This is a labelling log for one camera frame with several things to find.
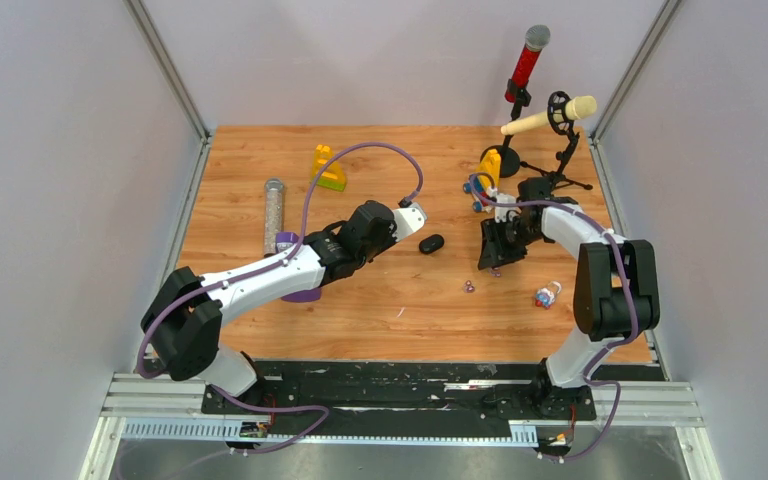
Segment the black earbud charging case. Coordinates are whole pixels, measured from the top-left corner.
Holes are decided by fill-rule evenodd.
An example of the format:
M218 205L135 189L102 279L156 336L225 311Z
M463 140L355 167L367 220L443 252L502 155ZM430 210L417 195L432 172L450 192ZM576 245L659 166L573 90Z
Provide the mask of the black earbud charging case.
M440 250L444 245L445 239L441 234L432 234L419 242L418 251L423 255L430 255Z

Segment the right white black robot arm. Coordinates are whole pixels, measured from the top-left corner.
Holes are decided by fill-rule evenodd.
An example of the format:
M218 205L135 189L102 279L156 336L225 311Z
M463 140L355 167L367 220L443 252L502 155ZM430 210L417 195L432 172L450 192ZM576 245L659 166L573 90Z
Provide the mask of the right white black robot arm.
M576 200L553 195L544 178L529 178L518 191L511 196L489 187L478 196L478 204L493 212L481 223L478 267L520 261L537 241L558 244L575 259L575 325L562 346L540 362L520 396L539 418L568 418L583 410L601 363L658 325L654 247L602 226Z

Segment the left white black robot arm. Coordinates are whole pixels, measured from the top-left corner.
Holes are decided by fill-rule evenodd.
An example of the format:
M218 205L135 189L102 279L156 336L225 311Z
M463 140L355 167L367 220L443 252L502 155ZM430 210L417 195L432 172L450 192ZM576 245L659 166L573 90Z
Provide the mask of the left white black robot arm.
M258 411L266 386L253 362L220 341L225 325L242 314L301 291L351 277L357 270L418 232L427 217L419 204L390 209L368 200L351 217L303 237L299 243L257 262L217 273L170 273L144 314L140 327L159 359L145 378L166 374L174 381L199 378L228 392L243 413Z

